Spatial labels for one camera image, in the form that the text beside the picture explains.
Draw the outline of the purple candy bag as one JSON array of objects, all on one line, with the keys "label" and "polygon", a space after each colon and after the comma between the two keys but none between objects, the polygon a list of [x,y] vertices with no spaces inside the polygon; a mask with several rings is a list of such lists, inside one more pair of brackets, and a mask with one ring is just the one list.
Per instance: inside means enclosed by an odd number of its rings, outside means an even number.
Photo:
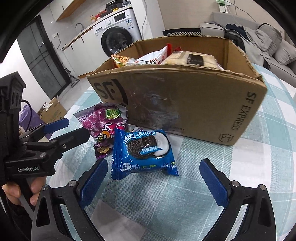
[{"label": "purple candy bag", "polygon": [[74,114],[95,140],[95,157],[102,159],[111,154],[115,129],[128,129],[126,107],[120,104],[98,103]]}]

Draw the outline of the blue Oreo packet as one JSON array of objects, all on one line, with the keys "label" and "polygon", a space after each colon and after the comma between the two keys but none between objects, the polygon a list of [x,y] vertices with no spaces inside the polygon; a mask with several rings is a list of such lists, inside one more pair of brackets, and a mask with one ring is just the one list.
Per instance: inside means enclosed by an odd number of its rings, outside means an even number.
[{"label": "blue Oreo packet", "polygon": [[163,130],[125,132],[115,129],[111,178],[162,170],[178,176],[171,144]]}]

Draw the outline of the white noodle snack bag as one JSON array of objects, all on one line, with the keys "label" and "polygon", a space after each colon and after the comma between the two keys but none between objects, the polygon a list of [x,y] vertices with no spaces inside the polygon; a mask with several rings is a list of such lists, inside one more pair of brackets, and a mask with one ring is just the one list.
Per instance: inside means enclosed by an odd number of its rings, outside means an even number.
[{"label": "white noodle snack bag", "polygon": [[121,55],[111,55],[111,57],[114,62],[114,65],[117,68],[129,66],[129,65],[135,65],[137,61],[135,58],[121,56]]}]

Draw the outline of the white red snack bag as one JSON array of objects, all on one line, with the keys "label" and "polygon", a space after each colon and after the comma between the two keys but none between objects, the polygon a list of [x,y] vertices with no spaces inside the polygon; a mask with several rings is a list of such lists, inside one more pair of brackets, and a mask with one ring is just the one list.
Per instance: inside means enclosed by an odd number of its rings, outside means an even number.
[{"label": "white red snack bag", "polygon": [[140,58],[135,63],[137,65],[160,65],[171,54],[172,44],[166,44],[163,49],[150,52]]}]

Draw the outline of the clear cake roll pack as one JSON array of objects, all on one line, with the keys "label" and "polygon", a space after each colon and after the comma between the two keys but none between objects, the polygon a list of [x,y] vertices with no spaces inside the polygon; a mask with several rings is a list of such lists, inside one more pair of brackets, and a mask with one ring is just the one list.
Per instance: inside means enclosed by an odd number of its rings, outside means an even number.
[{"label": "clear cake roll pack", "polygon": [[190,51],[174,51],[162,62],[162,64],[194,65],[224,70],[224,68],[218,64],[216,58],[213,55]]}]

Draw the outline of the small cardboard box floor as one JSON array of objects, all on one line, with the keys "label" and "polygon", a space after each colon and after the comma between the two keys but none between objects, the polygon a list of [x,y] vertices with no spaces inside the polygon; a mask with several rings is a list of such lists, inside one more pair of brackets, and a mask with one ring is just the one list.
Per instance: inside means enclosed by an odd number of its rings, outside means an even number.
[{"label": "small cardboard box floor", "polygon": [[58,121],[62,119],[66,113],[66,109],[55,97],[49,103],[44,103],[44,105],[37,112],[38,116],[44,123]]}]

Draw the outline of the black framed glass door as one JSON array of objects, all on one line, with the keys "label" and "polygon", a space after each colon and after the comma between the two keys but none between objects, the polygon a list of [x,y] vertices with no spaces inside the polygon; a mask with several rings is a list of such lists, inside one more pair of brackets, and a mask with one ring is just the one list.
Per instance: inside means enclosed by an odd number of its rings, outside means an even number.
[{"label": "black framed glass door", "polygon": [[49,99],[61,94],[70,84],[70,77],[47,36],[40,15],[27,24],[17,41],[29,70]]}]

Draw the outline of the teal plaid tablecloth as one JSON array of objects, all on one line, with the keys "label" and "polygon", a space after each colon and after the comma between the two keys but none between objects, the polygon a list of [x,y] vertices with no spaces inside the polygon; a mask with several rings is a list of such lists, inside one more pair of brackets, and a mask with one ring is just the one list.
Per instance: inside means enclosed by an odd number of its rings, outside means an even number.
[{"label": "teal plaid tablecloth", "polygon": [[202,240],[219,217],[199,172],[209,159],[230,180],[266,186],[283,240],[295,225],[295,88],[259,68],[268,92],[233,146],[170,135],[177,177],[163,172],[106,176],[86,213],[105,240]]}]

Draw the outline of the white washing machine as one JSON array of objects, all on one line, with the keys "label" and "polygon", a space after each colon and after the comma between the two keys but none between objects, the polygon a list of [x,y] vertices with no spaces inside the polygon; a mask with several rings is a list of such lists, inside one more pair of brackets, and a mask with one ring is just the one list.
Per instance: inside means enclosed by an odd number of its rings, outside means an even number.
[{"label": "white washing machine", "polygon": [[117,11],[92,29],[102,50],[109,57],[142,39],[132,8]]}]

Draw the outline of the brown SF cardboard box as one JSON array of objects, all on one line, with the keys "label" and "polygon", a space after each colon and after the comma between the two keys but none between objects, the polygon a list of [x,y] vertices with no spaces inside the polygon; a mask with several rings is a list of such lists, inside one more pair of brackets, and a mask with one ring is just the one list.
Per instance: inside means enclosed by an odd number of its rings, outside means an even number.
[{"label": "brown SF cardboard box", "polygon": [[130,124],[234,145],[267,93],[262,76],[240,48],[221,37],[159,37],[134,42],[119,55],[138,59],[166,44],[172,51],[213,55],[224,70],[167,64],[117,68],[108,59],[87,79],[103,102],[127,108]]}]

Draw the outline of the black patterned chair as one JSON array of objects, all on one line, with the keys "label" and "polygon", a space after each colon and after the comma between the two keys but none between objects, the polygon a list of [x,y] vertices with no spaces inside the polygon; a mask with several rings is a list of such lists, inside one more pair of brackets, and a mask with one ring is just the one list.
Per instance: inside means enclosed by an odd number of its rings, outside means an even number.
[{"label": "black patterned chair", "polygon": [[163,31],[164,36],[200,36],[201,29],[200,28],[175,28],[168,29]]}]

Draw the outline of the grey cushion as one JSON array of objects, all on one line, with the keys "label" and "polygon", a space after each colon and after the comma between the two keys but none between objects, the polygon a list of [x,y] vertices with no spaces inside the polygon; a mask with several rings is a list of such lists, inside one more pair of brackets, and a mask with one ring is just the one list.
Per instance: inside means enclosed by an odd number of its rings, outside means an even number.
[{"label": "grey cushion", "polygon": [[282,40],[279,48],[273,55],[274,59],[283,66],[286,66],[296,59],[296,48],[286,40]]},{"label": "grey cushion", "polygon": [[270,56],[272,56],[277,51],[277,49],[281,44],[281,41],[282,41],[281,32],[268,23],[263,23],[258,28],[261,31],[265,32],[267,36],[269,36],[269,38],[271,39],[271,43],[269,44],[267,52]]}]

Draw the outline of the grey clothes pile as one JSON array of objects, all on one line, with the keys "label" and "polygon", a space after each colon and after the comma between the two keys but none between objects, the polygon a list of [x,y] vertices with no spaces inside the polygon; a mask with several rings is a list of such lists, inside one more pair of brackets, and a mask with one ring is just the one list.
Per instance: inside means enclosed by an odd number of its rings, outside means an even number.
[{"label": "grey clothes pile", "polygon": [[270,69],[270,56],[267,52],[271,39],[260,29],[227,24],[225,37],[240,47],[247,55],[249,61],[266,69]]}]

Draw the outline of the grey sofa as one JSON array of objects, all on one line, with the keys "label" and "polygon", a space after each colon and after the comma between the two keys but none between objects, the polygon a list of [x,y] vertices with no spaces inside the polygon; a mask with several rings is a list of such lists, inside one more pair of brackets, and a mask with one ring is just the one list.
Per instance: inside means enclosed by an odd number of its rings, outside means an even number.
[{"label": "grey sofa", "polygon": [[272,25],[213,12],[211,21],[201,23],[200,29],[202,35],[230,39],[251,63],[270,70],[295,87],[295,46],[283,39],[282,33]]}]

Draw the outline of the white wall power strip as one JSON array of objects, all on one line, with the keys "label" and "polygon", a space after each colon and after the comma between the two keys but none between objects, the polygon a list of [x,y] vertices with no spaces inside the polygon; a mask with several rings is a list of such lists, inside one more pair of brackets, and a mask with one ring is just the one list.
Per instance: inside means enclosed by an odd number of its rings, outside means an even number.
[{"label": "white wall power strip", "polygon": [[221,13],[228,13],[228,7],[231,6],[230,0],[216,0],[216,3]]}]

